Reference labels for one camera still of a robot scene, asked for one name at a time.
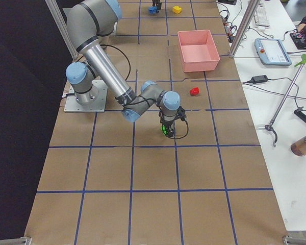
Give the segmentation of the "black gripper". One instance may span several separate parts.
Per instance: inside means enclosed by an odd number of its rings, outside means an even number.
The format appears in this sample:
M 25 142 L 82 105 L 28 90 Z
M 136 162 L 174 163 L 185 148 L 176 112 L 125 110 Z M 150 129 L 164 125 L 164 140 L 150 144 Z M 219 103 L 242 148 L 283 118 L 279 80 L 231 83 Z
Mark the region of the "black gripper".
M 161 7 L 161 1 L 160 0 L 152 0 L 152 6 L 153 7 Z
M 181 121 L 186 121 L 186 112 L 183 107 L 178 107 L 176 110 L 169 110 L 164 107 L 159 107 L 159 117 L 161 123 L 161 130 L 165 136 L 168 138 L 174 138 L 173 123 L 175 120 L 180 119 Z

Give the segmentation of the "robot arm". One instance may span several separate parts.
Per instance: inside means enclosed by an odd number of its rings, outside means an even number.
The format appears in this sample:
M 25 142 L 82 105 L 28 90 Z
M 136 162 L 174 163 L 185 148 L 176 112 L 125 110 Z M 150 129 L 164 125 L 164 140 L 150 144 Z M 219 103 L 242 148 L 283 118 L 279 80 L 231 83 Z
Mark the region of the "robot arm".
M 174 121 L 187 121 L 180 95 L 162 89 L 153 81 L 146 81 L 141 93 L 136 95 L 101 47 L 99 39 L 109 36 L 121 17 L 118 1 L 82 1 L 70 9 L 67 15 L 68 35 L 76 51 L 87 60 L 86 63 L 72 63 L 66 69 L 75 97 L 80 103 L 86 103 L 81 95 L 92 95 L 92 80 L 100 76 L 123 107 L 122 115 L 127 121 L 135 122 L 152 105 L 156 105 L 160 109 L 162 133 L 176 139 Z

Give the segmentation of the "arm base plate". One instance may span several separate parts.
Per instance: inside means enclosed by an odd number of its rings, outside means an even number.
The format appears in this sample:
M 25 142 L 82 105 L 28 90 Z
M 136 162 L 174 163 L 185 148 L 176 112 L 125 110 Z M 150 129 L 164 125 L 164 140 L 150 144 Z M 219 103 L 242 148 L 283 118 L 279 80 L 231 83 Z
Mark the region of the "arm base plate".
M 84 94 L 75 93 L 69 86 L 69 93 L 73 95 L 66 98 L 65 113 L 103 113 L 106 107 L 108 87 L 103 80 L 93 80 L 92 88 Z

